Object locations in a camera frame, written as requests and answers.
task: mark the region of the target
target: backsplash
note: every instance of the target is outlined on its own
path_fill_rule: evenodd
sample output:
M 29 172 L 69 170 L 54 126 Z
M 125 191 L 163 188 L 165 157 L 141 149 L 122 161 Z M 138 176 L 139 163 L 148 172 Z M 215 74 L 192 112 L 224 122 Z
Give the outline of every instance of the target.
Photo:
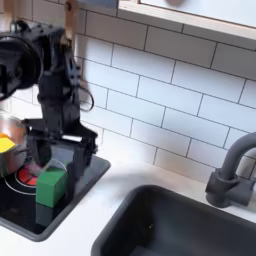
M 64 24 L 64 0 L 17 2 L 28 21 Z M 81 112 L 84 124 L 108 150 L 207 182 L 232 143 L 256 130 L 256 41 L 80 7 L 75 55 L 96 104 Z M 19 91 L 0 108 L 40 117 L 37 93 Z M 239 175 L 254 177 L 255 159 L 248 152 Z

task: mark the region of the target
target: black sink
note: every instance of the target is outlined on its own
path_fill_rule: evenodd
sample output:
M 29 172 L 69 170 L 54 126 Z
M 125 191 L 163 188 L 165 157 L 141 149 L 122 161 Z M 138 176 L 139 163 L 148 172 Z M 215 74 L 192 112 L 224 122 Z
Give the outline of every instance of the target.
M 256 224 L 157 186 L 133 190 L 92 256 L 255 256 Z

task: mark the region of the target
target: white cabinet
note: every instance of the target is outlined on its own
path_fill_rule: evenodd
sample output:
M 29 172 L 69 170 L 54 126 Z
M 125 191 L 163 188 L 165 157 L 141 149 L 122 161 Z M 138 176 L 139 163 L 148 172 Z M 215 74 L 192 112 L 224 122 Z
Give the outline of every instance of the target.
M 256 0 L 142 0 L 141 3 L 256 26 Z
M 119 0 L 119 9 L 256 40 L 256 0 Z

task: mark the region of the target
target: electric stove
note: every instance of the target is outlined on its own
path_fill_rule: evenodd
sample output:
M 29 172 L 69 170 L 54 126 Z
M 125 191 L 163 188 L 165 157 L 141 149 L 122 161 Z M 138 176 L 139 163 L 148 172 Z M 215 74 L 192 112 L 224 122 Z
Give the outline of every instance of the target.
M 53 147 L 52 152 L 53 160 L 61 165 L 72 161 L 71 150 Z M 67 193 L 54 208 L 49 208 L 36 203 L 37 177 L 25 165 L 18 172 L 0 179 L 0 225 L 33 241 L 47 239 L 109 167 L 108 161 L 93 156 L 72 196 Z

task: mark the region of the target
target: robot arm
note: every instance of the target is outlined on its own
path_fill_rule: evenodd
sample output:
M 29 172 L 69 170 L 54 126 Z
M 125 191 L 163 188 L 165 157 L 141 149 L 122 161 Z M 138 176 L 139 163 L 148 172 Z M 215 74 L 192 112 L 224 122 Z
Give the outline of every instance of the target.
M 16 21 L 10 32 L 0 34 L 0 101 L 38 84 L 43 118 L 24 120 L 32 157 L 43 166 L 51 158 L 51 145 L 71 147 L 70 168 L 78 179 L 96 153 L 97 134 L 80 124 L 79 68 L 64 34 L 63 28 L 29 28 L 24 21 Z M 82 140 L 65 140 L 63 135 Z

